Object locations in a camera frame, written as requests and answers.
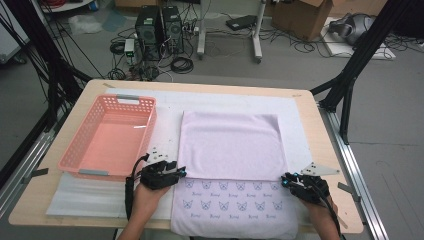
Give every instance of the hand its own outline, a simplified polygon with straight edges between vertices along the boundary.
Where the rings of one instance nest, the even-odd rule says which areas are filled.
[[[160,198],[170,188],[171,187],[151,190],[143,184],[139,184],[134,191],[134,201],[130,220],[118,239],[139,239],[144,225],[146,225],[147,221],[149,221],[150,217],[152,217],[153,213],[156,211]]]
[[[318,235],[322,240],[339,240],[340,236],[337,232],[336,224],[331,217],[331,213],[327,207],[321,205],[305,202],[300,200],[303,205],[309,211],[309,218],[311,219],[312,224],[315,227]],[[338,208],[337,205],[333,202],[331,196],[327,197],[327,201],[332,206],[334,212],[337,214]]]

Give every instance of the pink plastic basket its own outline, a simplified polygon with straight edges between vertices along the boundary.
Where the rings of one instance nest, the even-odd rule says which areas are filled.
[[[99,95],[58,164],[75,177],[125,181],[146,154],[156,122],[156,100]]]

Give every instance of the cardboard box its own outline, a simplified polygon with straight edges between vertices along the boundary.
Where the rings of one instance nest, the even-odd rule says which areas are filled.
[[[330,16],[343,17],[346,13],[365,13],[378,16],[387,0],[349,0],[331,9]]]
[[[277,3],[272,15],[272,26],[289,31],[299,39],[312,41],[318,37],[331,8],[345,0],[297,0]]]

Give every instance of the table leg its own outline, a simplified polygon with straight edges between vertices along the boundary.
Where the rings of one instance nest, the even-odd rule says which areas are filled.
[[[200,27],[199,27],[199,38],[197,41],[197,56],[200,60],[203,59],[203,54],[205,54],[205,41],[206,41],[206,27],[205,27],[205,17],[206,17],[206,7],[207,4],[204,3],[204,0],[200,0]]]
[[[262,18],[264,16],[266,6],[266,0],[261,0],[261,5],[259,6],[259,12],[256,22],[256,28],[252,32],[252,39],[253,39],[253,47],[255,49],[255,58],[257,63],[261,63],[262,60],[262,50],[261,50],[261,43],[259,39],[259,33],[261,31],[261,25],[262,25]]]

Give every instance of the pink towel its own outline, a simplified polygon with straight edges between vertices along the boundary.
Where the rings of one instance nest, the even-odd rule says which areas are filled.
[[[293,239],[293,197],[276,115],[185,112],[171,230],[212,238]]]
[[[184,112],[178,165],[189,178],[278,181],[287,171],[278,116]]]

